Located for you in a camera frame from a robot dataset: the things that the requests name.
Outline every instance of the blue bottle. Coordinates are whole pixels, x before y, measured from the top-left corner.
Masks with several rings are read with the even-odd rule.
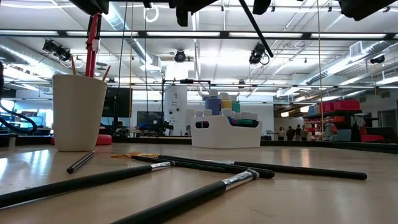
[[[218,98],[218,90],[212,89],[209,91],[210,97],[205,100],[205,109],[210,109],[213,115],[220,115],[221,100]]]

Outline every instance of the pencil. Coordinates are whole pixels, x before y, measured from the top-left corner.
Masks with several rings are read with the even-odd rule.
[[[80,158],[74,164],[72,164],[70,167],[68,167],[67,168],[68,174],[72,174],[72,173],[76,172],[76,170],[78,170],[82,165],[86,164],[86,162],[88,162],[91,158],[93,158],[95,151],[96,150],[85,154],[82,158]]]

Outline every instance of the wooden table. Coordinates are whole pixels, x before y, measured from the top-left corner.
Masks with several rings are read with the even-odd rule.
[[[398,155],[328,148],[261,147],[192,149],[188,145],[113,144],[98,147],[76,174],[65,169],[85,152],[57,152],[52,146],[0,152],[0,194],[146,164],[110,159],[130,151],[197,159],[240,160],[352,170],[369,179],[346,180],[276,173],[174,218],[169,223],[397,223]],[[79,190],[0,210],[0,223],[110,223],[231,176],[174,167],[112,184]]]

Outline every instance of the white container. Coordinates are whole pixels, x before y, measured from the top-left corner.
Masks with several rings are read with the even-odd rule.
[[[203,110],[203,115],[204,115],[204,116],[212,116],[212,115],[213,115],[213,110],[211,110],[211,109],[204,109],[204,110]]]
[[[197,128],[196,122],[203,121],[209,123],[208,128]],[[262,121],[259,121],[256,128],[234,127],[226,116],[216,115],[193,118],[191,127],[193,147],[213,149],[260,147]]]
[[[92,151],[107,84],[80,75],[53,76],[54,141],[60,152]]]

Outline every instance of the white cup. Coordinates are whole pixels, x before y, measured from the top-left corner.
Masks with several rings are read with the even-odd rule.
[[[54,141],[60,152],[92,151],[107,84],[80,75],[53,76]]]

